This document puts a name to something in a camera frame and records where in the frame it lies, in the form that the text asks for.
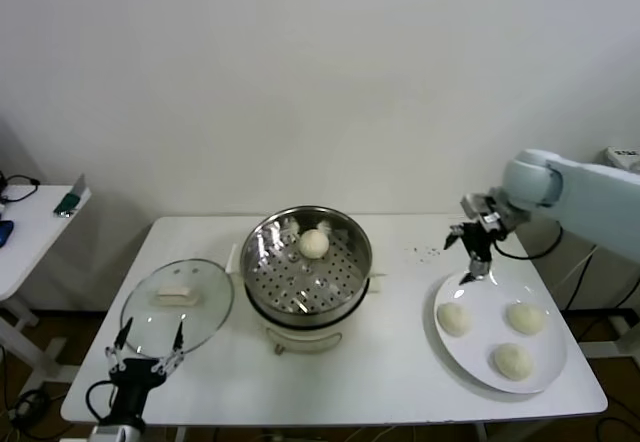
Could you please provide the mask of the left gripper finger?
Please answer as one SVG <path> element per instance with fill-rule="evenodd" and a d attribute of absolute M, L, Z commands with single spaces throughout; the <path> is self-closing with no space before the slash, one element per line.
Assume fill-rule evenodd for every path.
<path fill-rule="evenodd" d="M 176 331 L 171 351 L 158 359 L 152 366 L 152 372 L 159 375 L 171 375 L 184 360 L 184 336 L 183 322 L 180 322 Z"/>
<path fill-rule="evenodd" d="M 114 343 L 105 348 L 105 356 L 108 360 L 110 372 L 124 371 L 126 366 L 122 356 L 123 348 L 126 345 L 128 334 L 131 330 L 133 318 L 130 317 L 126 324 L 119 330 Z"/>

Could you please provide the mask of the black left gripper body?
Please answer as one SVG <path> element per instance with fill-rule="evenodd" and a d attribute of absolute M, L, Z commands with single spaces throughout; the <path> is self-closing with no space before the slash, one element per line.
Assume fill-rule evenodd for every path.
<path fill-rule="evenodd" d="M 146 430 L 143 412 L 149 393 L 166 381 L 166 375 L 152 368 L 156 359 L 124 360 L 125 369 L 117 369 L 110 375 L 116 387 L 116 395 L 108 415 L 109 425 L 125 425 L 138 431 Z"/>

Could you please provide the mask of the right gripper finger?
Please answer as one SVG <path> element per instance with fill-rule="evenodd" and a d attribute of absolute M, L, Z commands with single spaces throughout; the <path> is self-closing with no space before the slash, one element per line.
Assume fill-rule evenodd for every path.
<path fill-rule="evenodd" d="M 460 283 L 484 280 L 491 275 L 491 262 L 471 259 Z"/>
<path fill-rule="evenodd" d="M 465 235 L 465 225 L 457 224 L 450 227 L 449 234 L 446 236 L 444 243 L 444 250 L 451 248 L 459 239 L 462 239 Z"/>

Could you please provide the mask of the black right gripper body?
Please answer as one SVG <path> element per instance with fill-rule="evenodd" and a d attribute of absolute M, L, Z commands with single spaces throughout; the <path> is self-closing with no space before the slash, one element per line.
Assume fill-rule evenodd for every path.
<path fill-rule="evenodd" d="M 462 224 L 462 242 L 473 261 L 491 262 L 491 247 L 495 230 L 487 230 L 480 222 L 464 222 Z"/>

